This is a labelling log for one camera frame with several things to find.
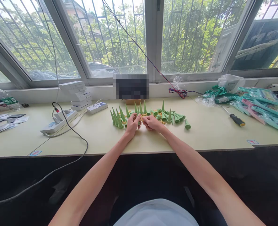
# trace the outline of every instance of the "yellow and black handle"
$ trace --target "yellow and black handle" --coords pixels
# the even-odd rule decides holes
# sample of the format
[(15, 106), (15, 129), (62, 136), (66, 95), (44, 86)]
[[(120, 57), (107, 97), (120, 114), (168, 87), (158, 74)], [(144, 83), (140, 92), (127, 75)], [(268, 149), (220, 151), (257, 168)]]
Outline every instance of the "yellow and black handle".
[(237, 116), (235, 116), (235, 114), (231, 114), (231, 115), (229, 115), (231, 118), (232, 118), (232, 120), (237, 124), (237, 125), (239, 125), (239, 126), (245, 126), (246, 125), (246, 123), (243, 121), (243, 120), (241, 120), (240, 118), (238, 118)]

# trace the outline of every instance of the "forearm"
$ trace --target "forearm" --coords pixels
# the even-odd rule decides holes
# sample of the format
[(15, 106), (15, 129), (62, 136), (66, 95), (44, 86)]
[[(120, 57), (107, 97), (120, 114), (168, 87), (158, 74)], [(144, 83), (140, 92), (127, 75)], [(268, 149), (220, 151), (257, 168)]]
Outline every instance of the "forearm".
[(131, 136), (125, 133), (118, 143), (87, 172), (59, 208), (49, 226), (79, 225), (130, 140)]
[(214, 201), (228, 226), (265, 226), (206, 159), (168, 129), (161, 133), (194, 179)]

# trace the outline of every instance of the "water bottle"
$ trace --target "water bottle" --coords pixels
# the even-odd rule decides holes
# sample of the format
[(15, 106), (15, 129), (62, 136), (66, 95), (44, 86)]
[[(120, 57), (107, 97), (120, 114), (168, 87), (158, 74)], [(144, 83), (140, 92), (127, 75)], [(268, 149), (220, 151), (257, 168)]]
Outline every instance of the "water bottle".
[(23, 106), (9, 93), (5, 92), (4, 90), (0, 89), (0, 100), (5, 103), (11, 110), (20, 110)]

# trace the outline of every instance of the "power strip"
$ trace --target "power strip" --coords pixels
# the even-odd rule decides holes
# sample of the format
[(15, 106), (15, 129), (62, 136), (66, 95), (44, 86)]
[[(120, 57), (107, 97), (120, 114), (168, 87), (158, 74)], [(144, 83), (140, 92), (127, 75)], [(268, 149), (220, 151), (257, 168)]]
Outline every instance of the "power strip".
[[(66, 115), (66, 118), (68, 122), (74, 117), (78, 115), (77, 111), (71, 111), (69, 114)], [(66, 120), (61, 121), (58, 124), (55, 124), (55, 122), (51, 122), (49, 125), (47, 125), (44, 129), (40, 130), (41, 133), (55, 133), (58, 131), (60, 128), (62, 128), (66, 123)]]

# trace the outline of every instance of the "hand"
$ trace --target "hand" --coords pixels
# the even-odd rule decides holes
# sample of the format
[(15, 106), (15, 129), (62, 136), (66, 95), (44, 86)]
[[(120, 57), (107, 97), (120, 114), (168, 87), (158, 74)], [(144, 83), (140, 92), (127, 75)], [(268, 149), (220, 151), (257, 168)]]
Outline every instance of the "hand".
[(143, 117), (143, 125), (148, 130), (156, 130), (157, 132), (162, 132), (166, 127), (160, 123), (153, 115)]
[(139, 121), (140, 117), (140, 114), (137, 116), (137, 113), (133, 113), (127, 120), (126, 134), (129, 134), (131, 138), (135, 135), (137, 128), (140, 129), (141, 127), (141, 121)]

